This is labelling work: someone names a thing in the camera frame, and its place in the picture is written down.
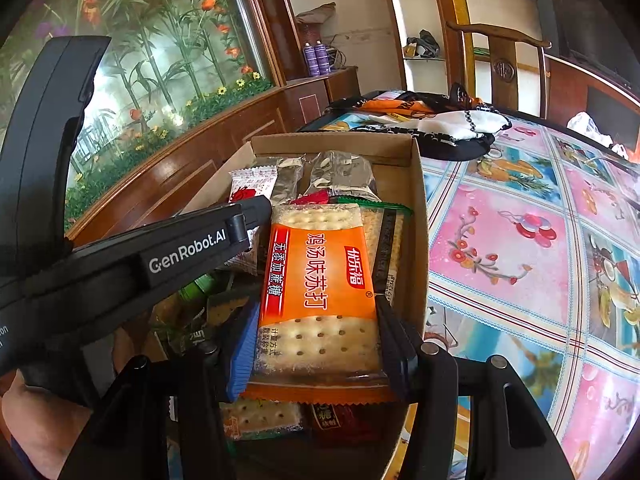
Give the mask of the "person's left hand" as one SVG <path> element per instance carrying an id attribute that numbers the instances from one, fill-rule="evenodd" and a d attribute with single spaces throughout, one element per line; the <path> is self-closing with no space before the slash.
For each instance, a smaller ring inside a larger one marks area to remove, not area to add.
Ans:
<path id="1" fill-rule="evenodd" d="M 27 385 L 20 370 L 2 396 L 1 413 L 11 437 L 46 479 L 58 478 L 92 415 L 90 408 Z"/>

